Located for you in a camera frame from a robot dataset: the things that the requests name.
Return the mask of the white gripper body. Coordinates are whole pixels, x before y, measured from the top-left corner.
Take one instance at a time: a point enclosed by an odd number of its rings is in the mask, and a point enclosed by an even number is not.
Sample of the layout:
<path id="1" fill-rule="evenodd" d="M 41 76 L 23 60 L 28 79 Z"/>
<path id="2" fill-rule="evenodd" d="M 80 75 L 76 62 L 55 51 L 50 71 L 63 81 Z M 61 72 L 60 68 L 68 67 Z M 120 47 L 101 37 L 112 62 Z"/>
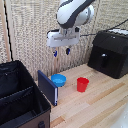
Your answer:
<path id="1" fill-rule="evenodd" d="M 80 28 L 55 29 L 47 33 L 47 45 L 49 47 L 60 47 L 74 45 L 79 42 Z"/>

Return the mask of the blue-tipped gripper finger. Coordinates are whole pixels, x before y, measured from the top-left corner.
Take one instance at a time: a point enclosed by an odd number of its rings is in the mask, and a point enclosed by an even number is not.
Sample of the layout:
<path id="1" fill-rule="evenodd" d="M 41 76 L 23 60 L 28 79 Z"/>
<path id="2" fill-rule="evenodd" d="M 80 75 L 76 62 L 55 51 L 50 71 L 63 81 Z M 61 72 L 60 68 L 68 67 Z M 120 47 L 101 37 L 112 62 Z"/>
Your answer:
<path id="1" fill-rule="evenodd" d="M 71 45 L 69 45 L 69 46 L 66 48 L 66 55 L 69 55 L 69 53 L 70 53 L 70 48 L 71 48 Z"/>
<path id="2" fill-rule="evenodd" d="M 57 55 L 58 55 L 57 47 L 53 48 L 53 55 L 54 55 L 54 57 L 57 57 Z"/>

